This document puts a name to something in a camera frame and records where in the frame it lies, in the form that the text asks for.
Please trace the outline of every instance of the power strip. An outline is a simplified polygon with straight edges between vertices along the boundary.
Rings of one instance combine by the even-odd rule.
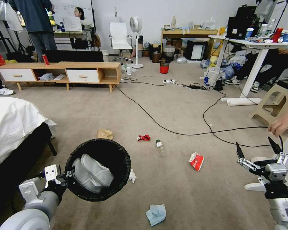
[[[164,79],[163,80],[163,83],[175,83],[175,80],[173,80],[173,79],[170,79],[170,80],[166,80],[166,79]]]

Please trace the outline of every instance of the gray carpet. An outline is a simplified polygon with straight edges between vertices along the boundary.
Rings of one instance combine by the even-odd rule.
[[[159,64],[147,58],[139,59],[144,68],[132,76],[142,82],[162,84],[163,79],[175,79],[179,84],[203,83],[199,64],[170,64],[168,74],[160,76]],[[165,204],[167,217],[155,229],[272,229],[275,222],[264,193],[245,191],[244,185],[256,182],[256,176],[239,166],[236,147],[224,143],[212,134],[182,136],[159,127],[138,105],[118,89],[108,87],[72,87],[64,85],[23,84],[19,92],[8,84],[13,97],[36,104],[44,115],[58,124],[52,140],[58,155],[48,148],[32,169],[35,174],[50,164],[62,168],[71,152],[81,143],[96,138],[100,128],[114,132],[114,140],[129,152],[132,168],[138,179],[131,181],[116,195],[103,202],[90,203],[77,198],[69,190],[55,213],[57,229],[150,229],[145,211],[151,204]],[[120,84],[119,88],[137,101],[156,122],[169,130],[184,134],[208,132],[203,112],[222,95],[214,90],[196,91],[173,84],[163,87],[147,84]],[[226,85],[223,93],[239,97],[237,85]],[[250,93],[261,97],[265,92]],[[254,106],[229,107],[218,102],[206,113],[210,127],[217,131],[237,127],[263,125],[248,115]],[[137,141],[137,136],[149,134],[150,142]],[[265,129],[236,130],[218,133],[219,137],[246,145],[268,144]],[[166,156],[161,157],[155,145],[160,139]],[[272,156],[272,150],[242,148],[247,158]],[[193,152],[205,157],[200,172],[188,163]],[[9,207],[4,221],[12,212]]]

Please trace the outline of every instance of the white drawer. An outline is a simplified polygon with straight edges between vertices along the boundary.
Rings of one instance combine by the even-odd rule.
[[[36,81],[31,69],[0,69],[6,81]]]
[[[69,70],[67,76],[70,82],[99,82],[97,70]]]

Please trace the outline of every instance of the black bed frame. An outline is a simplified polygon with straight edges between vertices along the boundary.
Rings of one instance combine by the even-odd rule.
[[[48,125],[42,123],[0,164],[0,213],[17,185],[27,178],[44,146],[48,144],[53,155],[57,155],[50,142],[51,135]]]

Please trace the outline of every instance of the human hand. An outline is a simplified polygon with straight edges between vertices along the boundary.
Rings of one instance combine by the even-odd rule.
[[[279,54],[288,54],[288,50],[285,49],[278,49]]]
[[[274,121],[268,128],[269,132],[272,132],[276,137],[282,135],[282,133],[288,129],[288,113],[282,118]]]

